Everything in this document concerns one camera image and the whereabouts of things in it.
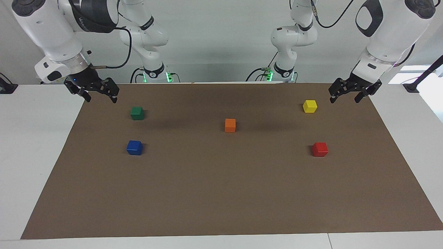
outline blue cube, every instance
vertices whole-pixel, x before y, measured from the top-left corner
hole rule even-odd
[[[140,156],[143,150],[143,144],[140,141],[129,141],[128,146],[126,148],[128,153],[133,156]]]

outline colored block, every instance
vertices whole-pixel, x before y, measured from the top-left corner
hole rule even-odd
[[[129,141],[126,151],[133,156],[140,156],[143,151],[143,144],[140,141]]]
[[[306,100],[303,104],[305,113],[315,113],[317,110],[317,102],[315,100]]]
[[[143,108],[136,106],[131,109],[131,118],[132,120],[143,120],[144,119],[144,111]]]
[[[326,143],[315,143],[312,146],[312,155],[316,157],[324,157],[329,152]]]
[[[225,119],[225,132],[234,133],[235,132],[235,119],[227,118]]]

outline white table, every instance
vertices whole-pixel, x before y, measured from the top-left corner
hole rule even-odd
[[[371,99],[443,220],[442,122],[420,95],[399,85],[384,85]],[[12,95],[0,95],[0,248],[443,248],[443,231],[21,241],[82,103],[63,85],[19,86]]]

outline brown mat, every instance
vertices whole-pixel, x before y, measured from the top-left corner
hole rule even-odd
[[[332,105],[327,88],[121,85],[115,105],[94,94],[22,239],[443,230],[371,101]],[[313,157],[314,142],[330,153]]]

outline red cube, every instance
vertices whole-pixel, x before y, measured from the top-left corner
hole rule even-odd
[[[326,143],[315,143],[312,146],[312,154],[316,157],[324,157],[328,152]]]

